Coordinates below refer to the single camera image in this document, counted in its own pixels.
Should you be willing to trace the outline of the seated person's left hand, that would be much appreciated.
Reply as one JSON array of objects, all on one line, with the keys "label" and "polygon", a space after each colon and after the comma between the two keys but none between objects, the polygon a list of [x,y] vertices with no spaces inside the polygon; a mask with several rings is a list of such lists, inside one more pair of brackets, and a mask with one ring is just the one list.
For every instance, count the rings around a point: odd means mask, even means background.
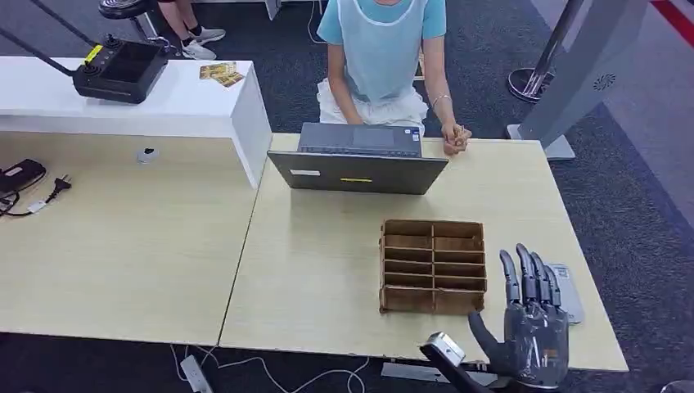
[{"label": "seated person's left hand", "polygon": [[472,132],[455,122],[443,124],[441,127],[442,138],[444,140],[444,154],[455,156],[465,151],[472,136]]}]

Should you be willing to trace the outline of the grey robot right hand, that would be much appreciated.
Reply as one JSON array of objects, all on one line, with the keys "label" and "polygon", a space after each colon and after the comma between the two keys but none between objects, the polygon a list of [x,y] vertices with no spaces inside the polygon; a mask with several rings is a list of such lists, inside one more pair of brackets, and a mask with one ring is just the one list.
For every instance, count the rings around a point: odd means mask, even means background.
[{"label": "grey robot right hand", "polygon": [[561,289],[539,254],[521,243],[516,253],[520,274],[511,255],[499,251],[507,300],[504,339],[496,339],[478,312],[468,315],[468,324],[495,372],[535,390],[556,390],[569,365],[569,318]]}]

